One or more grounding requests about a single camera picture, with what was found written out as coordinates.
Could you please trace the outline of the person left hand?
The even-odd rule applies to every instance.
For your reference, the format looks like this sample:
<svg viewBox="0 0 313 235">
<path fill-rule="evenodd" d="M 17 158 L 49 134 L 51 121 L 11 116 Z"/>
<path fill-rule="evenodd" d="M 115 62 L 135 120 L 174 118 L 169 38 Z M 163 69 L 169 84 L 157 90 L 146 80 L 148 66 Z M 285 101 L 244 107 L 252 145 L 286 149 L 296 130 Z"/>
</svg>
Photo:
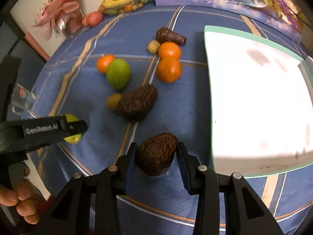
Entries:
<svg viewBox="0 0 313 235">
<path fill-rule="evenodd" d="M 23 163 L 23 168 L 23 180 L 18 181 L 13 186 L 13 190 L 1 185 L 1 205 L 15 206 L 17 213 L 24 218 L 25 222 L 37 224 L 39 222 L 38 204 L 33 197 L 31 184 L 24 178 L 30 173 L 30 169 L 25 163 Z"/>
</svg>

